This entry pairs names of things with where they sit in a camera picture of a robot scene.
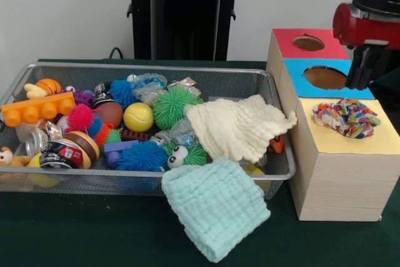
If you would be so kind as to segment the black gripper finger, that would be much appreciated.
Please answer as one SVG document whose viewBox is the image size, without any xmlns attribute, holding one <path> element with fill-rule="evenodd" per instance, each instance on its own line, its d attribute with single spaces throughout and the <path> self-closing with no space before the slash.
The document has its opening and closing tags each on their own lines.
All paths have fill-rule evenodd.
<svg viewBox="0 0 400 267">
<path fill-rule="evenodd" d="M 357 83 L 360 76 L 360 63 L 363 58 L 360 46 L 354 48 L 352 64 L 347 75 L 346 87 L 349 89 L 357 89 Z"/>
<path fill-rule="evenodd" d="M 359 66 L 360 76 L 356 86 L 358 90 L 365 89 L 369 84 L 376 63 L 385 49 L 386 46 L 384 45 L 373 44 L 366 44 L 360 47 L 360 50 L 362 51 L 362 60 Z"/>
</svg>

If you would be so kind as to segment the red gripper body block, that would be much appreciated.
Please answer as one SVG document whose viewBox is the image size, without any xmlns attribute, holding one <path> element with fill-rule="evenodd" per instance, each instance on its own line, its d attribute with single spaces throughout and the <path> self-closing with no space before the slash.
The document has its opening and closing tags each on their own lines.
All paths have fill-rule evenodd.
<svg viewBox="0 0 400 267">
<path fill-rule="evenodd" d="M 362 11 L 342 3 L 334 13 L 333 36 L 344 46 L 385 46 L 399 49 L 399 18 Z"/>
</svg>

